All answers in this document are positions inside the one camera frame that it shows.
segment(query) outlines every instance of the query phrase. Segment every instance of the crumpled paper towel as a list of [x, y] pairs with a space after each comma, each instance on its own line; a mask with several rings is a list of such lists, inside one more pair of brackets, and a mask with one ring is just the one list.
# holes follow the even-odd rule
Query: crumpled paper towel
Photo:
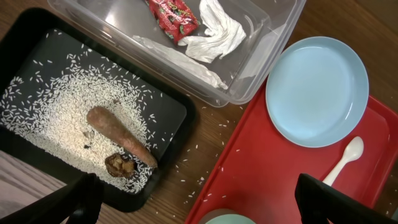
[[221, 81], [215, 72], [208, 70], [204, 65], [201, 65], [193, 59], [190, 59], [185, 54], [138, 35], [134, 35], [132, 39], [140, 43], [152, 53], [163, 56], [175, 65], [183, 68], [185, 71], [210, 84], [214, 88], [221, 87], [225, 90], [228, 89], [228, 87]]
[[185, 54], [201, 62], [211, 63], [217, 56], [220, 59], [242, 42], [246, 37], [242, 25], [224, 12], [217, 0], [201, 0], [200, 17], [207, 26], [209, 37], [188, 36], [178, 42], [179, 46], [188, 45]]

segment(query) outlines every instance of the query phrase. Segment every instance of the wooden table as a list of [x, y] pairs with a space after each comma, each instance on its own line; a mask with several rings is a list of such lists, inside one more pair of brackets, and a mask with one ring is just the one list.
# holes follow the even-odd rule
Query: wooden table
[[[4, 36], [18, 15], [30, 7], [44, 7], [53, 12], [46, 0], [2, 0], [0, 37]], [[398, 4], [391, 7], [398, 9]], [[398, 111], [398, 35], [379, 21], [377, 14], [371, 14], [355, 0], [307, 0], [287, 45], [316, 35], [334, 37], [350, 45], [368, 70], [371, 94]], [[203, 187], [198, 180], [201, 177], [207, 179], [218, 159], [217, 155], [224, 148], [222, 142], [228, 142], [244, 112], [244, 106], [243, 109], [235, 105], [216, 109], [196, 98], [193, 100], [200, 119], [175, 161], [179, 168], [173, 166], [168, 171], [143, 209], [121, 213], [103, 205], [98, 223], [183, 223]], [[397, 177], [398, 166], [395, 166], [375, 208], [383, 215], [391, 216], [398, 206]], [[0, 217], [61, 186], [63, 183], [60, 181], [0, 152]]]

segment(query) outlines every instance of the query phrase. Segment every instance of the clear plastic container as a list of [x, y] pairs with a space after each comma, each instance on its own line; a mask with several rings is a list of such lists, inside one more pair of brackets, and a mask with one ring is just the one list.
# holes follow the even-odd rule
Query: clear plastic container
[[[200, 19], [200, 0], [184, 0]], [[90, 32], [106, 39], [136, 60], [160, 69], [171, 82], [215, 107], [251, 100], [279, 57], [305, 4], [305, 0], [219, 0], [238, 21], [246, 38], [223, 59], [201, 63], [217, 73], [228, 89], [214, 88], [165, 57], [153, 54], [133, 40], [147, 37], [184, 53], [157, 25], [144, 0], [49, 0], [50, 5]], [[192, 35], [204, 35], [201, 25]]]

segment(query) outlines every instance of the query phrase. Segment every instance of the black tray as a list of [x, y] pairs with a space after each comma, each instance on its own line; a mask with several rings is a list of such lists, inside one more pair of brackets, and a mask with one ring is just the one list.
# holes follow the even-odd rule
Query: black tray
[[[69, 50], [73, 47], [69, 46], [68, 42], [77, 40], [81, 43], [84, 43], [87, 47], [93, 49], [95, 52], [98, 52], [99, 54], [109, 58], [110, 61], [116, 62], [124, 69], [124, 71], [128, 70], [131, 73], [139, 76], [141, 80], [143, 80], [140, 80], [140, 82], [148, 83], [159, 92], [165, 93], [165, 95], [170, 97], [170, 102], [176, 101], [177, 104], [175, 105], [182, 105], [175, 106], [175, 111], [169, 111], [167, 113], [170, 114], [175, 112], [175, 114], [179, 114], [181, 118], [180, 121], [178, 121], [177, 118], [177, 121], [180, 124], [178, 124], [178, 130], [176, 133], [174, 133], [171, 142], [164, 144], [163, 147], [159, 147], [158, 150], [152, 150], [153, 155], [159, 162], [159, 168], [153, 172], [143, 190], [134, 195], [119, 190], [112, 185], [105, 184], [105, 203], [122, 212], [132, 212], [138, 210], [145, 204], [150, 193], [153, 191], [154, 187], [159, 182], [160, 178], [183, 146], [185, 140], [188, 138], [188, 135], [190, 134], [190, 131], [195, 123], [195, 106], [193, 102], [185, 95], [160, 82], [158, 79], [131, 64], [126, 59], [103, 47], [57, 16], [44, 9], [36, 8], [28, 9], [23, 12], [11, 27], [7, 35], [0, 42], [0, 67], [2, 69], [2, 75], [0, 77], [0, 90], [7, 88], [9, 82], [15, 75], [18, 74], [21, 77], [23, 76], [21, 75], [23, 73], [32, 73], [31, 68], [26, 62], [29, 60], [32, 61], [32, 54], [34, 54], [36, 57], [39, 57], [40, 55], [51, 54], [51, 50], [40, 50], [40, 46], [45, 45], [43, 44], [43, 38], [45, 38], [46, 34], [49, 33], [50, 30], [54, 29], [67, 34], [65, 36], [66, 39], [63, 39], [62, 41], [63, 43], [66, 43], [65, 45]], [[60, 46], [57, 41], [48, 42], [47, 45], [50, 45], [47, 46], [47, 48], [51, 48], [51, 46]], [[159, 98], [157, 100], [164, 101], [164, 99], [166, 99], [166, 97], [161, 99]], [[153, 106], [152, 108], [147, 109], [147, 111], [164, 110], [165, 104], [163, 104], [161, 101], [159, 102], [160, 103], [156, 103], [157, 106]], [[173, 121], [173, 119], [169, 119], [167, 116], [163, 116], [163, 118], [159, 116], [157, 119], [167, 120], [167, 122]], [[160, 127], [160, 131], [163, 131], [164, 127], [171, 125], [167, 124], [167, 122], [160, 125], [163, 127]], [[152, 127], [154, 131], [158, 130], [158, 128], [159, 127], [157, 126]], [[22, 137], [8, 131], [3, 127], [0, 127], [0, 141], [2, 142], [2, 151], [19, 158], [20, 160], [50, 174], [66, 184], [73, 182], [83, 173], [82, 171], [64, 163], [59, 158], [46, 153], [43, 149], [34, 146]]]

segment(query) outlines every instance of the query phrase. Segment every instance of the plastic plate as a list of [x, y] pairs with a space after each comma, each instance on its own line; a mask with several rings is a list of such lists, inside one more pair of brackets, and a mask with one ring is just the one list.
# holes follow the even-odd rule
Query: plastic plate
[[290, 46], [271, 71], [266, 102], [271, 120], [289, 141], [323, 147], [359, 123], [369, 96], [366, 69], [353, 49], [329, 37]]

